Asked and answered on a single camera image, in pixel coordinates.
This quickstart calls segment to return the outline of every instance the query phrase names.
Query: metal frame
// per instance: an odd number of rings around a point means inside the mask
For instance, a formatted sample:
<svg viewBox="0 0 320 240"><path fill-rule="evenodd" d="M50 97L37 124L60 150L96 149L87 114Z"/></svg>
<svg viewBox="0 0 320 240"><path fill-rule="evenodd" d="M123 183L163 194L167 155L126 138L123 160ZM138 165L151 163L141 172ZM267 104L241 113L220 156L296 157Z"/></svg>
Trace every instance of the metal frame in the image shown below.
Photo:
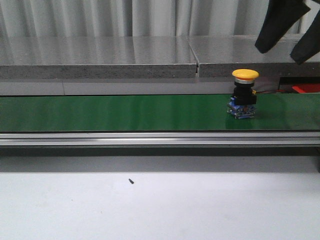
<svg viewBox="0 0 320 240"><path fill-rule="evenodd" d="M54 132L0 134L0 147L119 145L320 147L320 131Z"/></svg>

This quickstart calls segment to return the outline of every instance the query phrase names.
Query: green conveyor belt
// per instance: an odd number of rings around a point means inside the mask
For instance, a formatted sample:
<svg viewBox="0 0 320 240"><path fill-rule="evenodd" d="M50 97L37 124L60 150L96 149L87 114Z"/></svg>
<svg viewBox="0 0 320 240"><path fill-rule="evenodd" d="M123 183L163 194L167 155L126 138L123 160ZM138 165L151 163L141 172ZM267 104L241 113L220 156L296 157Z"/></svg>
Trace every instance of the green conveyor belt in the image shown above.
<svg viewBox="0 0 320 240"><path fill-rule="evenodd" d="M259 94L255 118L230 94L0 98L0 132L320 130L320 94Z"/></svg>

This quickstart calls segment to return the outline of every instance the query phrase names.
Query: black cloth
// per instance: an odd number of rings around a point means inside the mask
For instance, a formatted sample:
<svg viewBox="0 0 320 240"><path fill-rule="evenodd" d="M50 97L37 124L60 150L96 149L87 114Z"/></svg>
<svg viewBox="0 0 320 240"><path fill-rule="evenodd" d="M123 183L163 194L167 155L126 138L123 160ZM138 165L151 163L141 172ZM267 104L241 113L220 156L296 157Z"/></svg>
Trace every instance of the black cloth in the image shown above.
<svg viewBox="0 0 320 240"><path fill-rule="evenodd" d="M264 23L255 42L259 52L268 52L308 11L310 8L303 0L269 0Z"/></svg>
<svg viewBox="0 0 320 240"><path fill-rule="evenodd" d="M311 26L294 46L290 56L297 64L302 64L320 52L320 11Z"/></svg>

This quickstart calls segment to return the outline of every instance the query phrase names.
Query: gray panel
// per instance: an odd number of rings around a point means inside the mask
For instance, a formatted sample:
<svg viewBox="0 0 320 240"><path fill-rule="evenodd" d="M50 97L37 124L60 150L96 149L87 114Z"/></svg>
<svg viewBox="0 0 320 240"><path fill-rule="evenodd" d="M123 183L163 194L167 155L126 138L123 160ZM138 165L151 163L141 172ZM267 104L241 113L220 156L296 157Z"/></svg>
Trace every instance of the gray panel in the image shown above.
<svg viewBox="0 0 320 240"><path fill-rule="evenodd" d="M15 79L0 81L0 96L64 95L61 79Z"/></svg>
<svg viewBox="0 0 320 240"><path fill-rule="evenodd" d="M190 36L189 44L199 65L200 77L228 77L235 69L254 69L265 77L320 76L320 55L302 65L290 57L301 34L283 37L269 52L256 47L256 36Z"/></svg>
<svg viewBox="0 0 320 240"><path fill-rule="evenodd" d="M244 154L244 150L239 148L230 148L229 155L217 156L212 151L212 155L199 155L201 150L198 150L198 155L112 155L109 151L101 151L102 148L94 148L94 156L86 154L84 149L77 148L77 153L72 155L70 151L60 153L59 149L42 149L41 154L34 155L28 150L20 151L23 155L10 155L1 157L1 173L25 172L25 173L96 173L96 172L234 172L234 173L317 173L320 156L309 150L310 155L292 155L292 149L280 151L278 148L269 148L267 156L255 156L252 153L263 152L263 148L254 148ZM302 154L307 153L305 150L299 150Z"/></svg>
<svg viewBox="0 0 320 240"><path fill-rule="evenodd" d="M0 78L192 78L184 37L0 38Z"/></svg>
<svg viewBox="0 0 320 240"><path fill-rule="evenodd" d="M62 79L66 95L231 94L233 77ZM278 78L260 77L256 91L278 88Z"/></svg>

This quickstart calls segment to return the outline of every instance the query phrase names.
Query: white curtain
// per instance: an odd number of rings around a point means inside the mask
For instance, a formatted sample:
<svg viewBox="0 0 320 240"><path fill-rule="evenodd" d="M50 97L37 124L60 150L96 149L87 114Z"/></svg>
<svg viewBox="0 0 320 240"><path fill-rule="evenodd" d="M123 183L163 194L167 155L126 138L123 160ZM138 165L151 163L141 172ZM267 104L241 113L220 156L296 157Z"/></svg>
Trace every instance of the white curtain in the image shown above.
<svg viewBox="0 0 320 240"><path fill-rule="evenodd" d="M268 0L0 0L1 37L257 35ZM289 33L304 33L317 3Z"/></svg>

